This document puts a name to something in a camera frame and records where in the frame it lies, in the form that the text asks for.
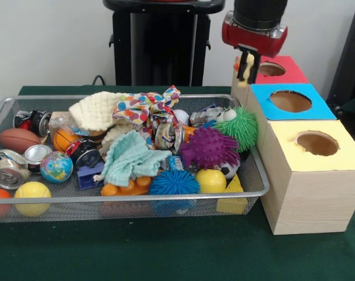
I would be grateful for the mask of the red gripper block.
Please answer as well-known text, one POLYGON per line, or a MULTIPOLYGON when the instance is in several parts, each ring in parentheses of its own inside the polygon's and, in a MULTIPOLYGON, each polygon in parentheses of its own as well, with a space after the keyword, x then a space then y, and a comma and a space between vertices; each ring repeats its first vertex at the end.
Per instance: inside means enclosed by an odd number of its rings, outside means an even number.
POLYGON ((249 30, 240 26, 233 17, 233 11, 229 11, 222 24, 222 40, 224 43, 240 49, 242 52, 239 60, 237 78, 244 82, 244 72, 247 69, 248 50, 254 57, 253 66, 250 69, 249 84, 256 82, 261 56, 274 58, 279 54, 287 38, 288 27, 279 24, 269 31, 249 30))

